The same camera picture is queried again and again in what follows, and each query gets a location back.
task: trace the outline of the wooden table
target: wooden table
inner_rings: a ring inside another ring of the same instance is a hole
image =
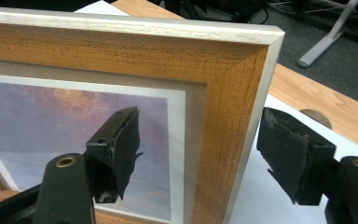
[[[114,7],[136,17],[182,19],[146,0],[118,0]],[[358,144],[358,102],[277,64],[269,94],[291,107],[323,113],[333,130]]]

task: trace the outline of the photograph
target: photograph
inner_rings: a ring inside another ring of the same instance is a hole
[[[86,143],[116,111],[137,106],[144,153],[123,200],[97,209],[166,223],[183,220],[186,93],[0,76],[0,176],[9,189],[41,183],[46,164]]]

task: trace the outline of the wooden frame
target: wooden frame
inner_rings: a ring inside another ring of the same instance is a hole
[[[270,26],[0,8],[0,60],[206,85],[191,223],[228,222],[282,38]]]

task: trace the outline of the gray carpet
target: gray carpet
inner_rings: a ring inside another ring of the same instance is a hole
[[[227,13],[212,7],[208,7],[207,14],[202,13],[198,8],[196,10],[199,14],[208,17],[229,18]],[[267,11],[269,18],[265,24],[276,25],[286,32],[278,63],[358,101],[358,35],[356,33],[344,33],[309,68],[304,69],[296,65],[296,61],[330,31],[339,14],[330,16],[308,13],[299,20],[295,15],[280,12],[271,6],[267,6]],[[254,14],[251,22],[260,23],[265,17],[265,12],[259,10]]]

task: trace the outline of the frame molding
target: frame molding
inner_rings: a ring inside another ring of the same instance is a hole
[[[207,86],[197,224],[229,221],[282,39],[271,26],[0,8],[0,60]],[[110,220],[142,223],[97,215]]]

